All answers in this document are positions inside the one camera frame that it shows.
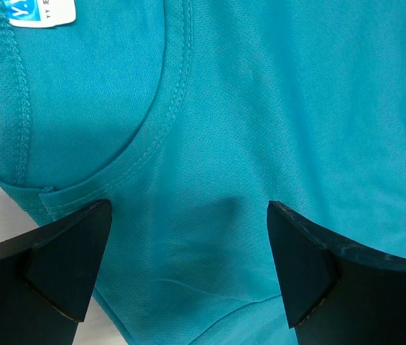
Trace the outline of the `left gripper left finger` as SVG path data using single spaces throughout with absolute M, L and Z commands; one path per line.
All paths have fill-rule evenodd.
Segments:
M 71 344 L 84 322 L 109 238 L 99 200 L 0 243 L 0 344 Z

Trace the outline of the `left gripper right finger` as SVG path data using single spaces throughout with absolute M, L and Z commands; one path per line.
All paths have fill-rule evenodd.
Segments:
M 272 201 L 267 231 L 299 344 L 406 344 L 406 259 Z

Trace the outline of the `teal t-shirt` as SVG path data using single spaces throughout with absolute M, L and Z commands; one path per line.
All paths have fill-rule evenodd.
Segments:
M 94 296 L 128 344 L 295 344 L 279 201 L 406 257 L 406 1 L 0 1 L 0 187 L 109 199 Z

